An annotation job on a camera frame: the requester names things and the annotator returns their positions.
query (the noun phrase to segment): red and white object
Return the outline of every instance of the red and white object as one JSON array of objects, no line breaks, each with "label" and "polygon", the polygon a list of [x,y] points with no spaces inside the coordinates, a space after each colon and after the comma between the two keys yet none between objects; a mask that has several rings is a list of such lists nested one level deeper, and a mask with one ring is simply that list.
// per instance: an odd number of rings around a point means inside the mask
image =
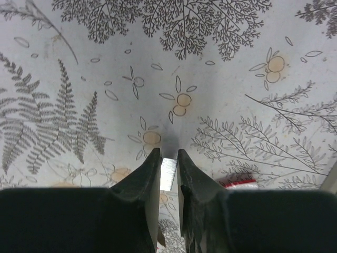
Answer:
[{"label": "red and white object", "polygon": [[256,190],[259,188],[259,186],[257,185],[256,180],[252,179],[252,180],[246,180],[242,182],[226,184],[225,188],[229,190],[237,190],[237,189]]}]

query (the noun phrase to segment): botanical print fabric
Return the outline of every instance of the botanical print fabric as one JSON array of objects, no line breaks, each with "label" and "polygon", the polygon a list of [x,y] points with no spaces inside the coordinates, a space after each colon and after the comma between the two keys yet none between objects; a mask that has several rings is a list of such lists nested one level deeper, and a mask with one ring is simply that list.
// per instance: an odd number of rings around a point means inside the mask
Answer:
[{"label": "botanical print fabric", "polygon": [[336,0],[1,0],[0,187],[112,186],[154,147],[317,189],[337,155]]}]

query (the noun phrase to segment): brown object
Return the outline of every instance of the brown object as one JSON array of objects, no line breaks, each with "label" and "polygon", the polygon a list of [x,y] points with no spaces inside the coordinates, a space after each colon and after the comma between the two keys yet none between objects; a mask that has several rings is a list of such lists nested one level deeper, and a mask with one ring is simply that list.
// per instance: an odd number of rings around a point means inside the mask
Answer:
[{"label": "brown object", "polygon": [[161,229],[158,227],[158,236],[157,236],[157,240],[158,242],[163,245],[164,247],[166,247],[166,243],[165,243],[165,237],[163,235],[163,232],[161,231]]}]

